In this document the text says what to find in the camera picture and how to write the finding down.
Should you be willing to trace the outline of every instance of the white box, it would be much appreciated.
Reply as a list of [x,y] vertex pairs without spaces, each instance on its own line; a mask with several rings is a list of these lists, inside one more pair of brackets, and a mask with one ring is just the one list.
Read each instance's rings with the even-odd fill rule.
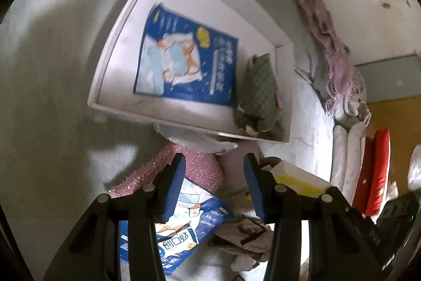
[[88,105],[131,120],[253,139],[244,136],[235,125],[233,108],[133,93],[144,25],[151,8],[161,2],[174,12],[238,38],[237,94],[241,94],[241,80],[249,57],[270,53],[283,97],[283,142],[289,142],[293,44],[255,0],[128,0],[105,43]]

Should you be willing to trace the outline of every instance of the blue package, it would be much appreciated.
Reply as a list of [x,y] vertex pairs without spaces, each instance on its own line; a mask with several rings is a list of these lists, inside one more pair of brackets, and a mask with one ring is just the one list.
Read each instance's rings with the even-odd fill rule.
[[[159,254],[165,275],[170,275],[197,245],[225,219],[233,215],[218,198],[184,179],[174,215],[165,224],[155,224]],[[121,222],[120,259],[128,261],[128,226]]]
[[140,46],[134,93],[237,106],[238,40],[157,5]]

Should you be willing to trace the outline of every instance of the purple cloth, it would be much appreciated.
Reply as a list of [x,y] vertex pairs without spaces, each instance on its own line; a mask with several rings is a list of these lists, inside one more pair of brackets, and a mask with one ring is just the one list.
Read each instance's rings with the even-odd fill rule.
[[325,111],[332,114],[342,105],[345,94],[351,87],[351,65],[344,44],[336,34],[332,17],[323,0],[298,0],[304,11],[311,34],[319,43],[326,63],[319,73],[321,87],[315,87],[325,100]]

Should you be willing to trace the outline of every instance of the bandage package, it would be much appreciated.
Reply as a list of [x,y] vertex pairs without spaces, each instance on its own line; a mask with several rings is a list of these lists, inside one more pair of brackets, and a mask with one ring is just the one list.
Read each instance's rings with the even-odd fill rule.
[[237,43],[159,4],[145,24],[134,93],[234,107]]
[[[155,224],[159,254],[165,275],[170,275],[225,219],[233,217],[228,207],[188,179],[184,179],[174,215],[165,224]],[[128,262],[127,221],[121,222],[120,259]]]

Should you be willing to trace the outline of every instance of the pink glitter fabric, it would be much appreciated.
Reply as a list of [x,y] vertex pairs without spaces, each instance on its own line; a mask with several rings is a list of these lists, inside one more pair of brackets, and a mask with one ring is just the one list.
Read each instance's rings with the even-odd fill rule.
[[200,151],[190,151],[183,146],[170,143],[157,156],[128,176],[126,180],[117,186],[113,186],[108,191],[109,195],[112,198],[122,197],[149,184],[158,172],[173,161],[175,154],[178,152],[186,157],[186,177],[208,192],[214,193],[224,180],[222,169],[214,156]]

